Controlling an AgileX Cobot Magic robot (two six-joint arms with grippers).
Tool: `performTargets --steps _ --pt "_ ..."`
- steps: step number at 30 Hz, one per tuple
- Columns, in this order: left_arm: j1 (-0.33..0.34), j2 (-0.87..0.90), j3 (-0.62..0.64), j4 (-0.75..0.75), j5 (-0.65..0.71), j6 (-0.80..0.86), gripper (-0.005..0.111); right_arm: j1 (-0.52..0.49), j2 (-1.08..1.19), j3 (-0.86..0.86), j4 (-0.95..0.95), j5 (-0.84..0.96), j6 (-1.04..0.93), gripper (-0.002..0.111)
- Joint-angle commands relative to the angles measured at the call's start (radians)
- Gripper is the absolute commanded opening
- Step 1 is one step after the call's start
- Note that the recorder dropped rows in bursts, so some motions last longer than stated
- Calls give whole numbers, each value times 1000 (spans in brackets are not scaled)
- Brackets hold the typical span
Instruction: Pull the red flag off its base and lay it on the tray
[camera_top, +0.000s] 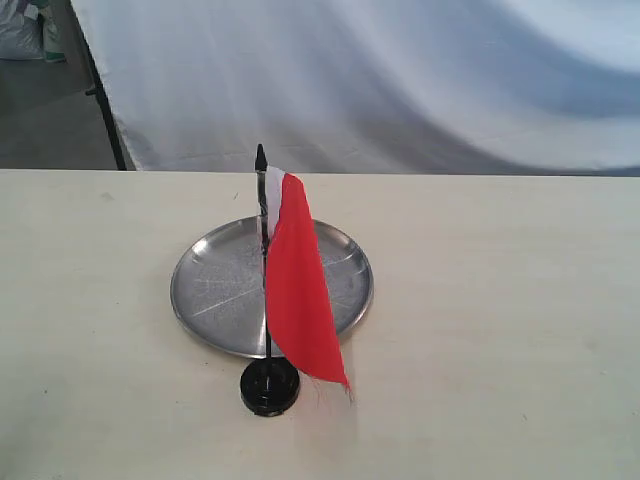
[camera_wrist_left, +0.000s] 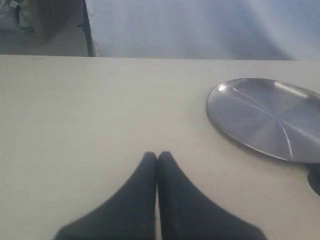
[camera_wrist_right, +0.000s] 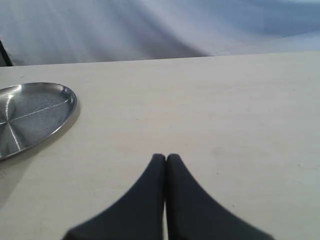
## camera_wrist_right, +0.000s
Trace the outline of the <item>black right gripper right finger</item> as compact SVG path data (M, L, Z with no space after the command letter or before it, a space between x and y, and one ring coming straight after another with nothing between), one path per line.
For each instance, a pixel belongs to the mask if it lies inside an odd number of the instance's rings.
M178 154L166 161L166 217L170 240L273 239L215 201Z

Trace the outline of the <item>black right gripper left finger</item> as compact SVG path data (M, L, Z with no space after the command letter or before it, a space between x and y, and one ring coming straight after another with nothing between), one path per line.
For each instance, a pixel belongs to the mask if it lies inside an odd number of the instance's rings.
M113 205L71 228L65 240L163 239L166 159L154 154L135 184Z

